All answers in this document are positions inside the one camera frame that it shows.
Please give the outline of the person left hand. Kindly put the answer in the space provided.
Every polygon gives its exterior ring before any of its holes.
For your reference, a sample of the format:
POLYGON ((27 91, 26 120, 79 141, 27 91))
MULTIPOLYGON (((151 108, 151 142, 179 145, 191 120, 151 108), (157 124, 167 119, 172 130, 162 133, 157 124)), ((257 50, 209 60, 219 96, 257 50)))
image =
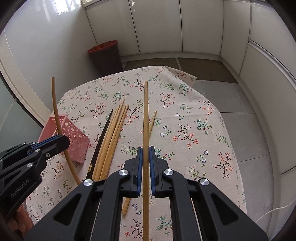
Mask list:
POLYGON ((14 218, 8 221, 8 226, 12 231, 19 230, 24 237, 27 232, 34 226, 33 221, 25 211, 23 204, 16 210, 14 218))

